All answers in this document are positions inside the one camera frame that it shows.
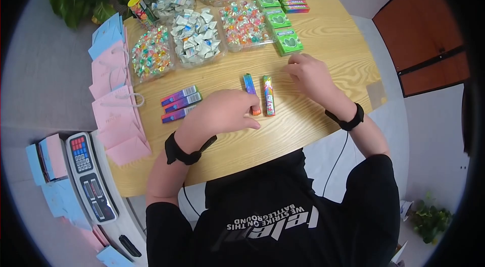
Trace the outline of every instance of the white rope handle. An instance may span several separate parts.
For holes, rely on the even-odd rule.
[[[101,103],[100,105],[101,106],[106,106],[106,107],[116,107],[116,106],[119,106],[119,107],[140,107],[140,106],[143,106],[143,104],[145,104],[145,97],[142,96],[141,94],[137,94],[137,93],[134,93],[134,94],[125,94],[125,95],[115,95],[114,97],[116,99],[120,99],[120,100],[125,100],[131,96],[140,96],[142,97],[142,103],[140,104],[112,104],[112,103]]]

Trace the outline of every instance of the wood grain surface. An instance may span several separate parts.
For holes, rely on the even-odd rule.
[[[366,85],[380,80],[371,52],[354,21],[338,0],[306,0],[309,13],[288,14],[298,33],[304,52],[325,61],[332,78],[352,100],[372,111]],[[197,9],[203,7],[198,3]],[[134,19],[125,21],[129,48],[142,31]],[[288,57],[280,57],[273,44],[257,50],[227,53],[219,62],[194,69],[180,69],[162,78],[135,87],[145,97],[140,117],[149,140],[152,156],[117,166],[109,161],[118,191],[124,197],[144,194],[148,175],[164,142],[182,121],[161,123],[160,99],[191,85],[203,97],[219,89],[244,89],[242,76],[250,73],[256,92],[263,99],[261,77],[271,75],[275,94],[275,117],[255,117],[260,130],[218,135],[218,140],[201,160],[191,166],[185,184],[193,185],[254,167],[319,140],[338,129],[324,115],[324,109],[305,98],[288,74],[282,72]]]

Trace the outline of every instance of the cylindrical candy tube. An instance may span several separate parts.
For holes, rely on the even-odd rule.
[[[271,76],[263,76],[264,100],[266,101],[266,115],[272,117],[276,114],[275,97],[273,96],[273,85]]]
[[[155,27],[155,18],[143,0],[130,0],[128,7],[137,18],[147,27],[148,30]]]

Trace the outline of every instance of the black wristband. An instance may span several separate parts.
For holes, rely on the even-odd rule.
[[[332,120],[334,120],[340,128],[342,128],[345,131],[351,131],[353,130],[357,125],[359,125],[361,122],[364,122],[364,110],[362,109],[362,106],[360,106],[358,103],[355,104],[357,106],[357,113],[355,113],[355,117],[350,120],[350,122],[345,122],[339,120],[335,114],[329,112],[328,110],[325,110],[325,114]]]
[[[210,138],[207,142],[204,143],[202,148],[198,151],[194,151],[191,154],[185,153],[184,150],[182,150],[177,142],[175,141],[175,132],[168,137],[168,139],[165,141],[165,153],[167,154],[167,164],[170,165],[175,160],[179,160],[183,162],[185,165],[192,165],[197,163],[197,161],[200,160],[200,157],[202,156],[202,152],[207,149],[212,143],[214,143],[217,140],[216,136],[213,136]]]

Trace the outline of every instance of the scale keypad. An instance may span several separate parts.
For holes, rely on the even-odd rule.
[[[78,173],[91,170],[93,168],[93,164],[88,152],[86,139],[84,137],[72,139],[70,147]]]

